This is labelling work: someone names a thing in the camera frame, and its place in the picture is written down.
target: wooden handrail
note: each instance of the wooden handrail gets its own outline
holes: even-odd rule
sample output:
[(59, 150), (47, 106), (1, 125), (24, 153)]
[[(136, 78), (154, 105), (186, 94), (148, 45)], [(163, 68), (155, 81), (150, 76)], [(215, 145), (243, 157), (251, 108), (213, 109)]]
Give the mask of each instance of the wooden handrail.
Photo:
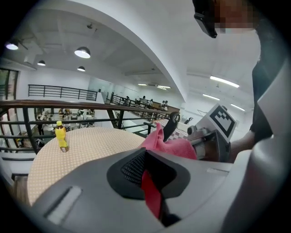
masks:
[(160, 114), (170, 114), (167, 111), (157, 111), (145, 108), (128, 107), (120, 105), (97, 104), (88, 102), (68, 102), (68, 101), (54, 101), (54, 100), (5, 100), (0, 101), (0, 108), (23, 108), (23, 107), (47, 107), (47, 108), (73, 108), (73, 109), (96, 109), (96, 110), (124, 110), (124, 111), (139, 111)]

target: black shirt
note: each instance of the black shirt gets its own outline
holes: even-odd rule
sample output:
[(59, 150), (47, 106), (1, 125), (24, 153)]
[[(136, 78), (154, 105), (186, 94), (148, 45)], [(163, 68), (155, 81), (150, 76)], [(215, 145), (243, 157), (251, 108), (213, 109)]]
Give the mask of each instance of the black shirt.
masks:
[(260, 20), (256, 31), (261, 43), (261, 56), (252, 72), (255, 108), (251, 130), (255, 133), (255, 143), (272, 135), (271, 127), (257, 102), (276, 78), (288, 50), (267, 19)]

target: black mesh grille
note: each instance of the black mesh grille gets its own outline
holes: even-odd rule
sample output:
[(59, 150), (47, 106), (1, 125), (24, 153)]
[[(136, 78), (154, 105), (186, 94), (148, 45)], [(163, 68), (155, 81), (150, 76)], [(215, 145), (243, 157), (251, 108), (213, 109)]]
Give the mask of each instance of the black mesh grille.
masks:
[(125, 176), (125, 179), (141, 187), (142, 174), (145, 170), (145, 152), (142, 152), (138, 156), (127, 162), (121, 171)]

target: floor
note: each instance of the floor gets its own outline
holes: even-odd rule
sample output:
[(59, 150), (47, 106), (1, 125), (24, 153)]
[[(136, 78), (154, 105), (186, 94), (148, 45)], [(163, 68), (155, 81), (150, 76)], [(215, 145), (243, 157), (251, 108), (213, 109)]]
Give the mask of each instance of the floor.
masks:
[(12, 195), (23, 204), (30, 206), (27, 195), (27, 176), (15, 176)]

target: table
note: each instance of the table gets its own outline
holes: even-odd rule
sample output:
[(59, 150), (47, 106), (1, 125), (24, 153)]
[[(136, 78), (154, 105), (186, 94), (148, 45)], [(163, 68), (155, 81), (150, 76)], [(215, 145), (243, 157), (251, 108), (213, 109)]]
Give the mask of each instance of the table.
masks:
[(56, 138), (49, 141), (35, 157), (27, 181), (32, 205), (52, 184), (85, 162), (137, 148), (145, 139), (136, 134), (103, 127), (67, 132), (69, 151), (63, 153)]
[[(157, 121), (154, 121), (153, 124), (156, 125), (156, 123), (160, 123), (162, 128), (164, 128), (166, 126), (166, 124), (168, 123), (169, 120), (167, 119), (162, 119), (162, 120), (157, 120)], [(175, 129), (175, 131), (171, 134), (171, 136), (169, 137), (169, 140), (174, 140), (174, 139), (177, 139), (177, 138), (184, 138), (186, 139), (188, 137), (188, 133), (181, 130), (181, 129)]]

